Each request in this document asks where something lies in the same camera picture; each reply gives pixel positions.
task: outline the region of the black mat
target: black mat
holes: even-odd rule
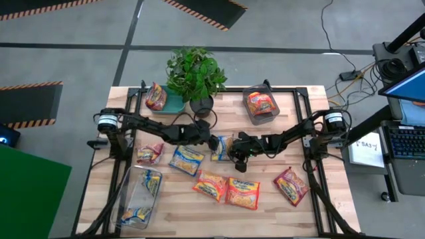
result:
[[[19,129],[56,122],[63,82],[0,87],[0,122]]]
[[[228,31],[248,9],[242,4],[231,0],[163,1],[222,31]]]
[[[0,0],[0,21],[46,13],[101,0]]]

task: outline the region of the computer monitor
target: computer monitor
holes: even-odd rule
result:
[[[425,62],[378,91],[382,96],[425,103]]]

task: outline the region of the white paper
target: white paper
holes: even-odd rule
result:
[[[350,163],[384,167],[381,141],[378,133],[369,133],[349,146]]]

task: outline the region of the ramen noodle packet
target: ramen noodle packet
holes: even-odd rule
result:
[[[153,83],[153,86],[147,93],[146,106],[151,110],[162,110],[166,101],[166,91],[160,85]]]
[[[147,223],[149,216],[151,215],[151,207],[141,207],[141,208],[129,208],[121,217],[121,223],[125,225],[130,225],[133,223]]]
[[[144,177],[143,185],[152,194],[152,196],[155,197],[155,195],[157,194],[158,188],[159,188],[159,184],[161,182],[161,177],[151,174],[150,170],[146,170],[143,173],[143,177]]]
[[[145,145],[137,150],[137,163],[140,165],[157,164],[162,156],[164,143]]]
[[[291,167],[276,177],[273,183],[294,206],[301,202],[309,190],[309,187],[291,170]]]
[[[257,210],[260,183],[228,178],[226,203]]]
[[[248,96],[248,108],[252,115],[257,116],[274,111],[276,106],[269,95],[254,92]]]
[[[220,202],[221,196],[226,193],[227,178],[204,170],[199,173],[198,183],[192,189]]]
[[[194,177],[204,157],[202,153],[180,145],[175,149],[169,165]]]
[[[219,136],[217,150],[211,153],[211,161],[230,161],[228,150],[232,144],[233,135]]]

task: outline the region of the table leg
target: table leg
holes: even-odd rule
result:
[[[385,167],[386,167],[386,170],[388,171],[388,174],[384,175],[384,177],[385,177],[386,188],[388,189],[390,202],[398,202],[396,186],[395,186],[394,178],[391,173],[390,165],[388,163],[385,163]]]

